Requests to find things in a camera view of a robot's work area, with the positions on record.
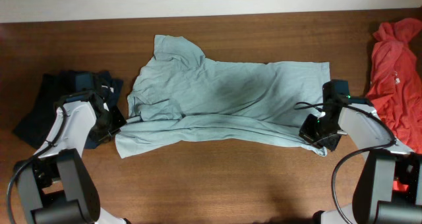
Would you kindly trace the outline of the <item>light blue t-shirt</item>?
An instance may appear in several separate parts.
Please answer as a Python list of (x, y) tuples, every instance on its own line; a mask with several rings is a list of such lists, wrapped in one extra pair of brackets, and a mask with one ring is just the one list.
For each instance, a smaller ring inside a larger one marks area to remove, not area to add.
[(320, 103), (329, 80), (327, 62), (214, 61), (185, 38), (157, 35), (116, 148), (126, 158), (180, 141), (238, 139), (310, 150), (299, 129), (311, 110), (295, 104)]

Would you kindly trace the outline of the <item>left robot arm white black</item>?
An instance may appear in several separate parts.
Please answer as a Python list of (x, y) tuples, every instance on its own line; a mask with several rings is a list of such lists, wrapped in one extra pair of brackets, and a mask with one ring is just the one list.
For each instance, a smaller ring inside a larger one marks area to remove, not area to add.
[(82, 161), (84, 149), (109, 142), (125, 125), (117, 107), (122, 87), (108, 71), (43, 75), (33, 109), (13, 130), (36, 152), (15, 164), (6, 195), (11, 223), (13, 187), (27, 223), (128, 223), (101, 207)]

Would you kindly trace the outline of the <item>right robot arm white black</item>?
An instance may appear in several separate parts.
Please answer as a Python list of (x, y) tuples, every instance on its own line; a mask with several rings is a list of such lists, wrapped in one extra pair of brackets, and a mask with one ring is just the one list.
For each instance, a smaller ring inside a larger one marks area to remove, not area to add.
[[(357, 150), (335, 166), (331, 192), (336, 208), (318, 211), (315, 223), (413, 223), (421, 224), (421, 155), (399, 141), (379, 119), (366, 98), (353, 97), (345, 80), (322, 86), (322, 103), (313, 106), (320, 116), (308, 115), (299, 135), (310, 146), (334, 151), (343, 135)], [(341, 207), (336, 177), (350, 158), (363, 155), (365, 165), (351, 204)]]

